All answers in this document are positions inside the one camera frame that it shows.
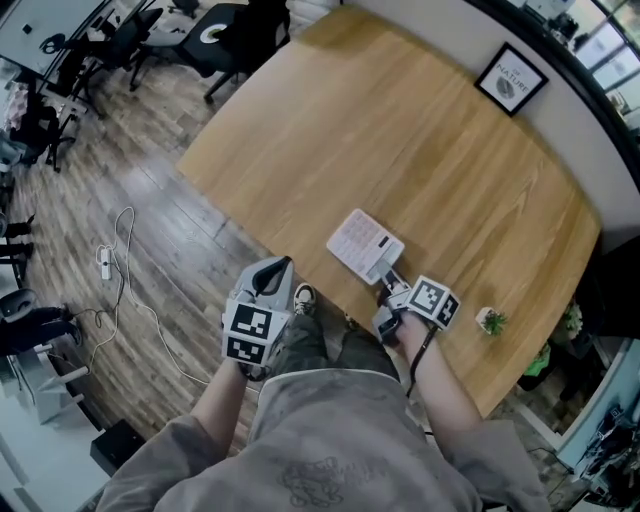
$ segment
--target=small potted plant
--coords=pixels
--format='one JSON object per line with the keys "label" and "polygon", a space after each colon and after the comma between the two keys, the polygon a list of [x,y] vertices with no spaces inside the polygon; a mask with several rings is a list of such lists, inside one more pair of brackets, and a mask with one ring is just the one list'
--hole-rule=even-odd
{"label": "small potted plant", "polygon": [[476,322],[488,335],[500,336],[507,323],[507,315],[493,308],[482,308],[476,316]]}

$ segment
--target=green plant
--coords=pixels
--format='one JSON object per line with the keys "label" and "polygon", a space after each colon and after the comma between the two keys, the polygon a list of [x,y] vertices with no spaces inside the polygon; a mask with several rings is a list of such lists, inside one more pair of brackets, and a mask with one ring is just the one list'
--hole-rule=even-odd
{"label": "green plant", "polygon": [[507,320],[507,315],[504,313],[489,311],[482,321],[482,328],[491,336],[500,336]]}
{"label": "green plant", "polygon": [[575,301],[571,301],[562,316],[562,320],[564,321],[564,326],[567,330],[567,334],[569,335],[569,339],[575,339],[578,334],[580,334],[583,325],[582,310]]}

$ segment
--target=calculator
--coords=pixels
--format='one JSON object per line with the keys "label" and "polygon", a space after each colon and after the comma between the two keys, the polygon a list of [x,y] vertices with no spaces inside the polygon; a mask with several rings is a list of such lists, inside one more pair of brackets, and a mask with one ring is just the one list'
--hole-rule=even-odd
{"label": "calculator", "polygon": [[365,283],[373,285],[380,279],[378,261],[384,259],[393,266],[404,244],[358,208],[331,236],[327,249]]}

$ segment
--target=gray shirt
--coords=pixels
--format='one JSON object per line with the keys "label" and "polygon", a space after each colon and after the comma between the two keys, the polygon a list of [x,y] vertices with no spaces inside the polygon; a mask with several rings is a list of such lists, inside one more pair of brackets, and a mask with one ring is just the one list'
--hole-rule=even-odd
{"label": "gray shirt", "polygon": [[98,511],[549,510],[510,422],[460,434],[445,459],[405,408],[402,387],[373,372],[276,377],[239,455],[177,418],[116,473]]}

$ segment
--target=picture frame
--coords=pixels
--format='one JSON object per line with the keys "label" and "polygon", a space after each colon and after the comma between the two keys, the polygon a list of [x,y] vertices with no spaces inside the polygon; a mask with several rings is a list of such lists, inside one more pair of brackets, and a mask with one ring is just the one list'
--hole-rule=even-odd
{"label": "picture frame", "polygon": [[542,89],[549,79],[509,43],[504,43],[474,86],[509,117]]}

